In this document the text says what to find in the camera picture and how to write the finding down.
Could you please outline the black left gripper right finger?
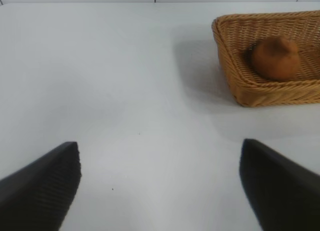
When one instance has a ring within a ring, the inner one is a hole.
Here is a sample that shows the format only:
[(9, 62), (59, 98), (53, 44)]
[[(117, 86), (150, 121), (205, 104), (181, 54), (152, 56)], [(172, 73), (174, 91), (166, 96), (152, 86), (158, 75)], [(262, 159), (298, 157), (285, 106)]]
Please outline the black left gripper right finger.
[(239, 176), (264, 231), (318, 231), (320, 176), (256, 139), (241, 147)]

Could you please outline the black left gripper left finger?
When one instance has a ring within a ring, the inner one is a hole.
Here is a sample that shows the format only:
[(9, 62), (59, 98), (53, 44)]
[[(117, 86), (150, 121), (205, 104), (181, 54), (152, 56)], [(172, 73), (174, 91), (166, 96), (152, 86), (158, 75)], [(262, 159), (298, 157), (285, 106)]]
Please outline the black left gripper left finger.
[(2, 231), (58, 231), (81, 180), (78, 144), (60, 144), (0, 181)]

